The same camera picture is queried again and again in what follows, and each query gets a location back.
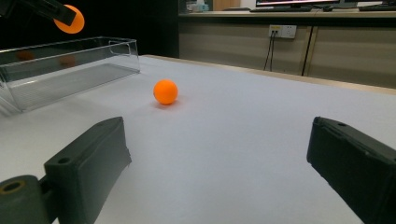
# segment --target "table surface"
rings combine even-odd
[[[0,179],[43,164],[93,124],[124,118],[133,162],[100,223],[361,224],[306,161],[314,117],[396,148],[394,90],[140,57],[141,73],[25,113],[0,107]],[[171,78],[177,101],[152,88]]]

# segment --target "power outlet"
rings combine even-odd
[[[291,38],[296,36],[297,26],[295,25],[270,25],[268,29],[268,36],[274,36],[280,38]]]
[[[297,26],[294,25],[284,25],[282,26],[282,36],[283,38],[294,38],[296,36]]]
[[[274,32],[276,32],[275,37],[282,36],[282,25],[270,25],[268,36],[274,36]]]

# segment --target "orange ball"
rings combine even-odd
[[[57,20],[53,20],[53,21],[55,22],[56,26],[58,26],[58,28],[61,29],[63,32],[73,35],[82,30],[85,24],[85,20],[84,17],[82,16],[82,13],[76,7],[70,5],[65,5],[65,6],[76,12],[76,17],[73,19],[72,24],[68,26],[61,21],[57,21]]]
[[[162,105],[170,105],[177,98],[177,85],[170,79],[162,79],[154,86],[154,97]]]

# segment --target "clear plastic container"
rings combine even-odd
[[[0,50],[0,97],[31,110],[139,72],[133,39],[98,36]]]

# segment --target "cabinet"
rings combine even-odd
[[[396,88],[396,28],[315,30],[305,76]]]
[[[293,39],[269,25],[297,25]],[[396,89],[396,12],[211,12],[179,16],[179,57]]]
[[[241,0],[213,0],[213,10],[222,11],[228,7],[240,7]]]

